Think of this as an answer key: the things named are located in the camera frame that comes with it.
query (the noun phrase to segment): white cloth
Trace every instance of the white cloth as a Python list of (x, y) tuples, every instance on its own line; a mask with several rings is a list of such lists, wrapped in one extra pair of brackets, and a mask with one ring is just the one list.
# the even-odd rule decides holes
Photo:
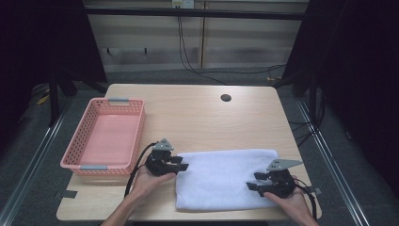
[(254, 172), (267, 172), (267, 166), (278, 154), (274, 150), (248, 149), (214, 152), (179, 153), (187, 171), (176, 178), (178, 210), (226, 211), (275, 206), (247, 188), (247, 182), (258, 185)]

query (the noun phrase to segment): pink basket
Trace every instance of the pink basket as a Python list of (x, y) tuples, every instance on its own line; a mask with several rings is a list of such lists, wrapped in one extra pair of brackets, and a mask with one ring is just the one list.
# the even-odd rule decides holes
[(144, 103), (93, 98), (65, 152), (61, 167), (77, 175), (129, 175), (144, 125)]

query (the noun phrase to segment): power outlet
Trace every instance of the power outlet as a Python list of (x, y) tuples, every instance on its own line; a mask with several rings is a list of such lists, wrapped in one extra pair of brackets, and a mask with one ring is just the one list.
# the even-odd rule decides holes
[(172, 0), (172, 8), (183, 8), (183, 0)]
[(194, 8), (194, 0), (183, 0), (183, 8)]

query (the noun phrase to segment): light wood tabletop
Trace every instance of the light wood tabletop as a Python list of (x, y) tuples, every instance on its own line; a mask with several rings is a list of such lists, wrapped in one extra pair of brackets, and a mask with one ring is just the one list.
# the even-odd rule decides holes
[[(221, 100), (228, 94), (231, 100)], [(268, 87), (115, 84), (105, 97), (137, 98), (145, 103), (146, 119), (138, 151), (167, 138), (176, 153), (240, 149), (273, 149), (279, 158), (302, 160), (275, 89)], [(308, 186), (305, 166), (290, 168)], [(104, 220), (123, 199), (128, 177), (73, 175), (57, 210), (60, 220)], [(221, 212), (175, 209), (175, 180), (160, 185), (135, 210), (133, 220), (279, 220), (278, 208)], [(321, 210), (317, 203), (318, 217)]]

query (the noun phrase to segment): human arm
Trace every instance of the human arm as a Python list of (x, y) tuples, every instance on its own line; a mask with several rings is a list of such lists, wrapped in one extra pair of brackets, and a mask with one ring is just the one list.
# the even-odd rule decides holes
[(292, 196), (286, 199), (282, 199), (270, 192), (264, 192), (263, 195), (270, 201), (279, 205), (279, 207), (281, 207), (281, 209), (288, 215), (288, 217), (290, 217), (300, 226), (319, 225), (312, 217), (308, 205), (306, 204), (305, 197), (303, 196), (302, 190), (299, 187), (296, 187)]
[(156, 187), (174, 178), (176, 174), (168, 173), (160, 177), (153, 176), (147, 167), (141, 167), (136, 176), (132, 191), (123, 199), (114, 212), (103, 222), (102, 226), (124, 225), (133, 211)]

